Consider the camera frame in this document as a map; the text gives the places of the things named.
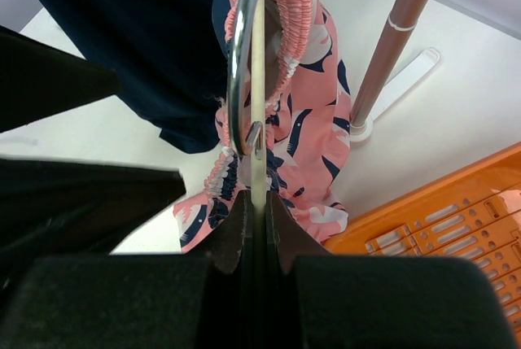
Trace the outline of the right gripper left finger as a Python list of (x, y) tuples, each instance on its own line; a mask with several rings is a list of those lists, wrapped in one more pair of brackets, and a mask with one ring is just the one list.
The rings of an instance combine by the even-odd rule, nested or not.
[(251, 195), (242, 191), (211, 233), (212, 274), (205, 299), (210, 337), (205, 342), (219, 348), (253, 347), (252, 222)]

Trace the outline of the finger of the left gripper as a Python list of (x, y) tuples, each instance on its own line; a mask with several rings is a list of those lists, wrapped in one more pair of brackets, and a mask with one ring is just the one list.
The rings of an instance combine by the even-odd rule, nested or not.
[(185, 192), (176, 170), (2, 159), (1, 274), (44, 255), (109, 252)]
[(115, 71), (1, 28), (1, 131), (117, 94)]

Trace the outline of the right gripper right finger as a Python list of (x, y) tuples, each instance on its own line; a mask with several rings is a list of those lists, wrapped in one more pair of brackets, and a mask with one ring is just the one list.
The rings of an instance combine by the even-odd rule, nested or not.
[(292, 265), (300, 256), (329, 255), (294, 220), (282, 198), (275, 192), (267, 194), (267, 344), (269, 348), (289, 348), (300, 344), (299, 304), (291, 278)]

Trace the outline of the navy blue shorts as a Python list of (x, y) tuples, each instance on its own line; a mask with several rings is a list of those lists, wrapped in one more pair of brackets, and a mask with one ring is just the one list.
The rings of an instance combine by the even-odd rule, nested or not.
[(81, 54), (116, 71), (120, 99), (187, 154), (218, 142), (226, 60), (212, 0), (39, 0)]

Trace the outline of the cream plastic hanger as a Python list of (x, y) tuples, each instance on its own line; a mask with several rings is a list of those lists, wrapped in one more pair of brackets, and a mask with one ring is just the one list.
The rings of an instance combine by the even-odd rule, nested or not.
[(230, 143), (251, 158), (253, 207), (266, 205), (265, 0), (238, 0), (228, 58)]

